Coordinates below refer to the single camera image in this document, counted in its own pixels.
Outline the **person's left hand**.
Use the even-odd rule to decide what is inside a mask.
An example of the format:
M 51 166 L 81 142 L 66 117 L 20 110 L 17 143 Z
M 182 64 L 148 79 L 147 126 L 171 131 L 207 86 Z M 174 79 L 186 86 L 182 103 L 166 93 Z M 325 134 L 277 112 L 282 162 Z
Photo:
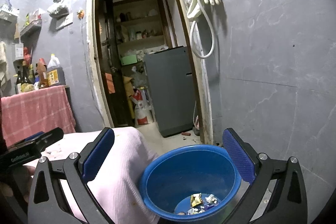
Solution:
M 20 192 L 20 196 L 28 202 L 34 173 L 35 167 L 30 165 L 1 171 L 1 193 L 5 197 L 13 197 L 14 187 L 16 186 Z

